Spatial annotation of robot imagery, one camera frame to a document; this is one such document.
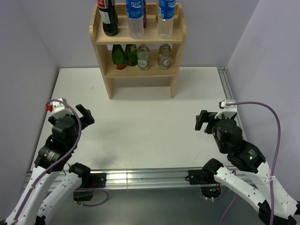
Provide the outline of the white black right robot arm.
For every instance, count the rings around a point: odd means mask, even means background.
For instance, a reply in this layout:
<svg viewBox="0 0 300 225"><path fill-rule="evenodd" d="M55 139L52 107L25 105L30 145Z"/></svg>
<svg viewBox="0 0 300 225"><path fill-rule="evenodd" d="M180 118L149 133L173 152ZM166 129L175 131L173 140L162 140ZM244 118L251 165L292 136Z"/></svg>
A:
<svg viewBox="0 0 300 225"><path fill-rule="evenodd" d="M300 203L294 200L271 175L271 169L254 145L244 140L242 129L235 116L218 116L216 112L202 110L196 116L195 129L207 123L205 133L211 134L222 154L239 171L243 172L254 187L238 178L217 159L210 159L202 168L205 182L217 182L227 186L248 202L266 225L294 225L294 215L300 213Z"/></svg>

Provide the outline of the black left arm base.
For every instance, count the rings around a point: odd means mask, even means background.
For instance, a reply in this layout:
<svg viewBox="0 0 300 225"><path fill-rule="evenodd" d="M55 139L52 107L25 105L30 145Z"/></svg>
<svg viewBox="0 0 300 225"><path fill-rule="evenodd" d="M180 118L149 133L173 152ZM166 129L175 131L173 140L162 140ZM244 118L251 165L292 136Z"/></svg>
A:
<svg viewBox="0 0 300 225"><path fill-rule="evenodd" d="M89 176L86 176L79 188L73 192L73 200L75 204L84 207L96 207L101 204L104 204L109 199L109 193L102 189L105 187L106 183L106 173L91 173ZM105 193L106 198L99 203L95 204L84 204L83 202L90 201L96 193Z"/></svg>

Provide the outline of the clear glass bottle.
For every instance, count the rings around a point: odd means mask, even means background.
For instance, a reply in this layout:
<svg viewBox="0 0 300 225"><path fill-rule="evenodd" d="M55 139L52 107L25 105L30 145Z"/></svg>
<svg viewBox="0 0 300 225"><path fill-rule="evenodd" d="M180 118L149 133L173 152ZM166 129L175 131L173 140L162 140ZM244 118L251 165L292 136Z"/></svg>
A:
<svg viewBox="0 0 300 225"><path fill-rule="evenodd" d="M158 66L161 69L168 69L171 63L172 50L168 44L162 44L158 52Z"/></svg>
<svg viewBox="0 0 300 225"><path fill-rule="evenodd" d="M137 63L141 70L147 70L150 66L150 49L146 44L141 44L137 49Z"/></svg>

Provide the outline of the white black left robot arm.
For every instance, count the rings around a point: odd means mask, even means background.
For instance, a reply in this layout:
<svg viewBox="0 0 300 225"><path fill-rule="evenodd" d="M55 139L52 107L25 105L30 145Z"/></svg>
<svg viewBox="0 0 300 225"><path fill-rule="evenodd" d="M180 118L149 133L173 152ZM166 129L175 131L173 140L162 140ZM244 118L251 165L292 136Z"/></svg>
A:
<svg viewBox="0 0 300 225"><path fill-rule="evenodd" d="M39 150L34 168L19 202L4 225L45 225L65 199L79 187L91 184L91 169L83 164L70 166L63 181L49 194L54 180L77 148L82 131L95 120L90 110L81 104L75 107L82 116L63 99L48 103L45 109L51 113L48 121L52 134Z"/></svg>

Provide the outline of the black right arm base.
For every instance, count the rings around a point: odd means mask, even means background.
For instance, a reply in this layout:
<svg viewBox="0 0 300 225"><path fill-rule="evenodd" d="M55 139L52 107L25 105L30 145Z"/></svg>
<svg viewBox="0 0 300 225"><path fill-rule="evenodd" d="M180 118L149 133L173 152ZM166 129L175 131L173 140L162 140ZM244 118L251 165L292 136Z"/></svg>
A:
<svg viewBox="0 0 300 225"><path fill-rule="evenodd" d="M203 169L188 170L188 176L185 177L185 181L188 181L190 185L206 185L216 183L213 174Z"/></svg>

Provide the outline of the Pocari Sweat bottle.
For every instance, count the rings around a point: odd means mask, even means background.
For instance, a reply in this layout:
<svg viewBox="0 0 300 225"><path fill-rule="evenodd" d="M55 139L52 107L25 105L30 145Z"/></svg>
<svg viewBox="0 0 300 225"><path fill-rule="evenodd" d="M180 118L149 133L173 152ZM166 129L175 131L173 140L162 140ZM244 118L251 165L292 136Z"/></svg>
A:
<svg viewBox="0 0 300 225"><path fill-rule="evenodd" d="M160 0L157 11L157 35L162 39L169 39L173 34L176 0Z"/></svg>
<svg viewBox="0 0 300 225"><path fill-rule="evenodd" d="M141 39L144 36L143 27L143 1L126 0L129 36Z"/></svg>

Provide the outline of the green glass bottle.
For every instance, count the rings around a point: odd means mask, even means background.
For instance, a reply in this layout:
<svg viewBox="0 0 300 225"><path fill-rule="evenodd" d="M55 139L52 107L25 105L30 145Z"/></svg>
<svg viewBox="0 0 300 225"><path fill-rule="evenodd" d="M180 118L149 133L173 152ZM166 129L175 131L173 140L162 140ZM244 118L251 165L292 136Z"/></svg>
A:
<svg viewBox="0 0 300 225"><path fill-rule="evenodd" d="M137 47L135 44L127 44L125 47L126 61L129 66L137 65Z"/></svg>

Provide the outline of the clear glass bottle front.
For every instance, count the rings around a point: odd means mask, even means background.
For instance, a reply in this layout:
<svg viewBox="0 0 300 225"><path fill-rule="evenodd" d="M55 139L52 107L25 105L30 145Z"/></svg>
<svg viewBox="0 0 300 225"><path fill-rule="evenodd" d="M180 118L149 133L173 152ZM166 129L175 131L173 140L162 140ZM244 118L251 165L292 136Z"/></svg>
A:
<svg viewBox="0 0 300 225"><path fill-rule="evenodd" d="M158 52L158 66L161 69L168 69L171 63L172 50L168 44L162 44Z"/></svg>

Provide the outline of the blue grape juice carton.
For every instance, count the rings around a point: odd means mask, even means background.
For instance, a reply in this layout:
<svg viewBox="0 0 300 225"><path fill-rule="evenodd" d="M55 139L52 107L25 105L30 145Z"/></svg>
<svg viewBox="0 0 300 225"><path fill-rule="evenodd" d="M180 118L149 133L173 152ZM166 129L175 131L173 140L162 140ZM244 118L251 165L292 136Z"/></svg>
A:
<svg viewBox="0 0 300 225"><path fill-rule="evenodd" d="M147 11L146 11L146 0L143 0L143 27L147 27Z"/></svg>

